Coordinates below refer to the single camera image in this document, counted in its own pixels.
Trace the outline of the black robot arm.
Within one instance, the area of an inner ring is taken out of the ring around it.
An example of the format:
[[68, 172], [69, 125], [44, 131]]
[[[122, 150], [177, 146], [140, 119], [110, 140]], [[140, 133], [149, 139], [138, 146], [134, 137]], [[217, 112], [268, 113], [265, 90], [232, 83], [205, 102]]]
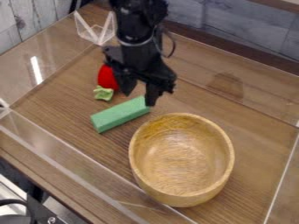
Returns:
[[104, 48], [105, 63], [125, 96], [138, 81], [145, 84], [144, 104], [153, 107], [164, 92], [173, 92], [177, 78], [162, 60], [168, 3], [165, 0], [108, 0], [108, 3], [116, 16], [118, 46]]

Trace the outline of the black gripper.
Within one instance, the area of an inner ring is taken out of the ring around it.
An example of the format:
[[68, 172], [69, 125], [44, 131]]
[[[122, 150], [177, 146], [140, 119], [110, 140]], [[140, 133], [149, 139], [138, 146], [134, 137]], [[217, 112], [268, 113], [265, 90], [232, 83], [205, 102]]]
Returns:
[[102, 48], [105, 63], [113, 70], [120, 92], [129, 96], [136, 81], [145, 82], [144, 103], [153, 107], [164, 92], [175, 87], [176, 74], [164, 64], [153, 43], [144, 46], [106, 45]]

